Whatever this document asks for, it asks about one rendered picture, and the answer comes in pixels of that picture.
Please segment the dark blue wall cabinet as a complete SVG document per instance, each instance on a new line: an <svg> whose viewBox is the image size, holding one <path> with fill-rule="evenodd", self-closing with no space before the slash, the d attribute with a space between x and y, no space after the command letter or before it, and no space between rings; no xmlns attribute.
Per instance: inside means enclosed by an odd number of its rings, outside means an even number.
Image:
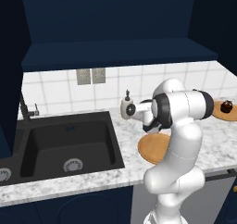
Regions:
<svg viewBox="0 0 237 224"><path fill-rule="evenodd" d="M194 0L188 37L237 76L237 0Z"/></svg>

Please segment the grey dishwasher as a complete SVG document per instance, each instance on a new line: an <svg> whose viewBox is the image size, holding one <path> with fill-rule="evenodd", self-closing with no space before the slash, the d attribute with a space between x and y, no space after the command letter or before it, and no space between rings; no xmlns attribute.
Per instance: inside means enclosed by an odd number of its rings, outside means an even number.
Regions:
<svg viewBox="0 0 237 224"><path fill-rule="evenodd" d="M188 224L214 224L236 177L206 181L205 186L191 194L181 206L181 214ZM143 184L133 188L131 224L143 224L152 210L156 196L150 194Z"/></svg>

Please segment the black kitchen sink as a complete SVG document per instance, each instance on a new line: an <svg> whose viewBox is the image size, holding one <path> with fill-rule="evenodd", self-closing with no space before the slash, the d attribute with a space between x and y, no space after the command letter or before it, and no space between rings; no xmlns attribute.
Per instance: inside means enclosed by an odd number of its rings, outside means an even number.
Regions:
<svg viewBox="0 0 237 224"><path fill-rule="evenodd" d="M13 156L0 159L0 187L123 167L107 111L20 120Z"/></svg>

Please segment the black sink faucet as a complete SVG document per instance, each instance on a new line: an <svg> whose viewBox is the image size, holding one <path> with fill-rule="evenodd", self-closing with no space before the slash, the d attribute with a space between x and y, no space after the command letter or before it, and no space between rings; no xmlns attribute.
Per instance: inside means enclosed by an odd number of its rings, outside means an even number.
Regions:
<svg viewBox="0 0 237 224"><path fill-rule="evenodd" d="M19 96L19 103L20 103L21 114L23 116L23 120L24 120L25 123L30 123L31 122L31 117L40 115L40 112L38 110L37 105L35 105L35 110L34 111L30 111L28 109L27 105L25 104L23 94L21 94Z"/></svg>

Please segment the chocolate cupcake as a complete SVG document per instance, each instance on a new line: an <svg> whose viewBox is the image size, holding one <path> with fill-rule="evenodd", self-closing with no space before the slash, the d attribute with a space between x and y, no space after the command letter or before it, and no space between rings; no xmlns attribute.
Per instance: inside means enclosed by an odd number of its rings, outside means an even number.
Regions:
<svg viewBox="0 0 237 224"><path fill-rule="evenodd" d="M220 111L223 113L230 113L232 110L232 101L226 100L220 105Z"/></svg>

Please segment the cream soap dispenser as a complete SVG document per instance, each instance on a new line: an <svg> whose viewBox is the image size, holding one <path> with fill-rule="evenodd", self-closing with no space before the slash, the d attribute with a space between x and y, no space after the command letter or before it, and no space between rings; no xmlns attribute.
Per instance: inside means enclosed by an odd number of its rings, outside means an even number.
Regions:
<svg viewBox="0 0 237 224"><path fill-rule="evenodd" d="M121 100L120 104L120 114L124 119L129 119L135 114L136 106L133 100L130 98L130 91L126 91L126 96Z"/></svg>

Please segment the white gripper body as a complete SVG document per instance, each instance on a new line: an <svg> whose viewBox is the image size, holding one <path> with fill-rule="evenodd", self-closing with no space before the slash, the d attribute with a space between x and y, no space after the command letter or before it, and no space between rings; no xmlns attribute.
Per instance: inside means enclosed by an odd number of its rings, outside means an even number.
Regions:
<svg viewBox="0 0 237 224"><path fill-rule="evenodd" d="M162 125L154 118L149 125L143 125L143 130L146 133L158 133L162 130Z"/></svg>

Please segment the dark blue sink base cabinet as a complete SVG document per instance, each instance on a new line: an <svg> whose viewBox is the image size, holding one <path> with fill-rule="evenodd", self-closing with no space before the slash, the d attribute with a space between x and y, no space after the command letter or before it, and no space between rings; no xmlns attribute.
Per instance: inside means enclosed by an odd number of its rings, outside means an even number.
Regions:
<svg viewBox="0 0 237 224"><path fill-rule="evenodd" d="M133 187L0 207L0 224L131 224Z"/></svg>

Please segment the grey wall outlet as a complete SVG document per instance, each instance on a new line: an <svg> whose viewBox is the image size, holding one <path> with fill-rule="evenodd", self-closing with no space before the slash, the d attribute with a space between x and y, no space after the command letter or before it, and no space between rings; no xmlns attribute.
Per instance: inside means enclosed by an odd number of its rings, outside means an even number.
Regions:
<svg viewBox="0 0 237 224"><path fill-rule="evenodd" d="M76 70L77 83L79 85L86 85L91 83L91 73L88 68L81 68Z"/></svg>
<svg viewBox="0 0 237 224"><path fill-rule="evenodd" d="M105 68L93 68L93 84L106 82L106 69Z"/></svg>

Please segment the dark blue tall cabinet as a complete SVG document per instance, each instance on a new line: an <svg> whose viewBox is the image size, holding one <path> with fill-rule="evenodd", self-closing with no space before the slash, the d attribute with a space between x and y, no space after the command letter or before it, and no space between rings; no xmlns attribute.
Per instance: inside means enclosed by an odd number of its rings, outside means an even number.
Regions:
<svg viewBox="0 0 237 224"><path fill-rule="evenodd" d="M31 46L23 0L0 0L0 159L13 154L21 62Z"/></svg>

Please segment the round wooden cutting board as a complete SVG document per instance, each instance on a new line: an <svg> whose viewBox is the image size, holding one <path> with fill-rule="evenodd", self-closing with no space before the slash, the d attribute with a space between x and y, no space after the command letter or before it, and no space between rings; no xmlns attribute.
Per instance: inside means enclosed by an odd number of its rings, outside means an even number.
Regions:
<svg viewBox="0 0 237 224"><path fill-rule="evenodd" d="M164 133L146 134L138 142L138 152L144 160L156 165L167 152L169 140Z"/></svg>

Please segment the round wooden plate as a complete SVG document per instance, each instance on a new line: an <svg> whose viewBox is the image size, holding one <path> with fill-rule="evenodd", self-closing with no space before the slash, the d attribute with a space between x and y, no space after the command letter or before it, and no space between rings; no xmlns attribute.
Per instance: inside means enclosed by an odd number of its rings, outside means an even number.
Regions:
<svg viewBox="0 0 237 224"><path fill-rule="evenodd" d="M230 113L223 113L220 110L221 104L222 104L222 101L214 102L214 110L213 110L212 115L215 118L219 118L226 121L237 121L237 105L232 106L232 110Z"/></svg>

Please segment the dark blue upper cabinet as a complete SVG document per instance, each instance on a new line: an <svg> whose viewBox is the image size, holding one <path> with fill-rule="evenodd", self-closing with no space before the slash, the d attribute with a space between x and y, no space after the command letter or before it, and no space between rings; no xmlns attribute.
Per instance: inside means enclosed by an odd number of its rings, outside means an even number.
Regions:
<svg viewBox="0 0 237 224"><path fill-rule="evenodd" d="M189 39L193 0L23 0L26 71L212 60Z"/></svg>

